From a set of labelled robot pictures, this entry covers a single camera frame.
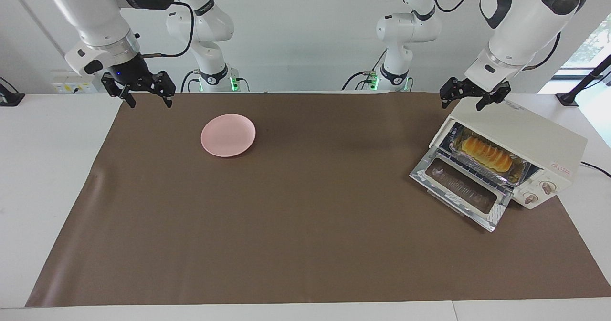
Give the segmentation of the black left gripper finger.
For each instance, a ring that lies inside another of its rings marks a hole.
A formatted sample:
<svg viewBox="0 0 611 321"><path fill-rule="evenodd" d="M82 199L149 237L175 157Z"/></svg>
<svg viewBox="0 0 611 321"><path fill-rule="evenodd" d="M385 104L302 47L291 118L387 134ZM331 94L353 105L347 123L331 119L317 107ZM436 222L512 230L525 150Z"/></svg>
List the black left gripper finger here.
<svg viewBox="0 0 611 321"><path fill-rule="evenodd" d="M510 83L500 83L493 92L484 92L480 101L476 104L476 110L480 112L483 108L489 104L499 104L507 97L511 92Z"/></svg>
<svg viewBox="0 0 611 321"><path fill-rule="evenodd" d="M451 77L439 89L439 96L442 103L442 108L445 109L454 101L457 95L460 95L459 82L456 77Z"/></svg>

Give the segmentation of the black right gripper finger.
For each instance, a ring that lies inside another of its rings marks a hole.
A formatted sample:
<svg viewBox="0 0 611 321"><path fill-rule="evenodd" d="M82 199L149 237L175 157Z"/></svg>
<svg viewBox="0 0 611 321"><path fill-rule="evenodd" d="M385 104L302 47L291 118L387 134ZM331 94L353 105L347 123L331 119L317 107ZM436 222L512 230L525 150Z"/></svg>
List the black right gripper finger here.
<svg viewBox="0 0 611 321"><path fill-rule="evenodd" d="M136 107L135 98L131 95L131 88L129 85L125 85L120 88L113 76L109 72L105 72L101 77L102 85L111 97L120 98L125 101L129 108Z"/></svg>
<svg viewBox="0 0 611 321"><path fill-rule="evenodd" d="M176 86L166 71L153 75L153 94L161 97L167 108L171 108Z"/></svg>

